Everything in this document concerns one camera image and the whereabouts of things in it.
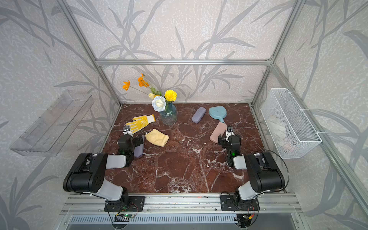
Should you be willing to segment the yellow microfiber cloth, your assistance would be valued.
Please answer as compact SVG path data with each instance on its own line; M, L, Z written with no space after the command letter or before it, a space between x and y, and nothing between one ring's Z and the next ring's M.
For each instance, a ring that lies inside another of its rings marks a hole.
M169 136L161 133L157 129L153 129L145 135L145 139L153 145L164 147L169 140Z

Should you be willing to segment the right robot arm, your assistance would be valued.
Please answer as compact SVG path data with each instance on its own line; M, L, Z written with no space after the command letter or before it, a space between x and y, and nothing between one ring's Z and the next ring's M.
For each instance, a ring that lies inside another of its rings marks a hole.
M241 154L241 137L233 127L226 127L226 134L218 136L218 144L227 153L228 166L246 170L249 181L237 188L234 200L237 202L255 199L263 193L279 192L286 188L288 181L279 169L269 150Z

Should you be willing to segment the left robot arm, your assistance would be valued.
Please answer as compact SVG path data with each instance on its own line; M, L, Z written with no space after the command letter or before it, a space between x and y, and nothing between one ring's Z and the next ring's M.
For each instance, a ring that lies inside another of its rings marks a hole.
M134 137L130 128L126 126L117 144L119 146L117 155L81 153L64 179L64 191L91 194L109 202L127 204L129 202L127 189L106 180L105 172L108 169L129 167L135 158L135 152L143 151L144 137L142 134Z

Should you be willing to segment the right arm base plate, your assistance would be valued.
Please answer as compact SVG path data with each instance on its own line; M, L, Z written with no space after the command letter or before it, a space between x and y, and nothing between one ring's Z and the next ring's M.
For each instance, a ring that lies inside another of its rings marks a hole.
M253 211L260 210L258 199L242 200L239 195L220 195L222 211Z

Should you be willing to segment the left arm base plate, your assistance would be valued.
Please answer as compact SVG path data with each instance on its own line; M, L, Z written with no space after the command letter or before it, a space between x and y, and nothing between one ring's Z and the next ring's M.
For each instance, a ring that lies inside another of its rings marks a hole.
M104 212L142 212L145 196L129 196L126 201L106 201Z

